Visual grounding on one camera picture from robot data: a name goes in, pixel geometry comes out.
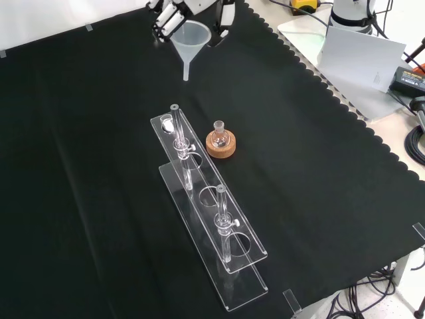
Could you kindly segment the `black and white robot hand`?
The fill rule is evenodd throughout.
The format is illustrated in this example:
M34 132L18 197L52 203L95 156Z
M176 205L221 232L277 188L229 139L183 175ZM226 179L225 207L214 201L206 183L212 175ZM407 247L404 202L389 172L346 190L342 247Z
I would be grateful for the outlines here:
M202 13L216 4L216 23L212 27L209 47L216 47L229 33L236 12L236 1L214 0L181 0L181 1L148 1L146 7L158 16L152 25L154 37L165 43L189 18Z

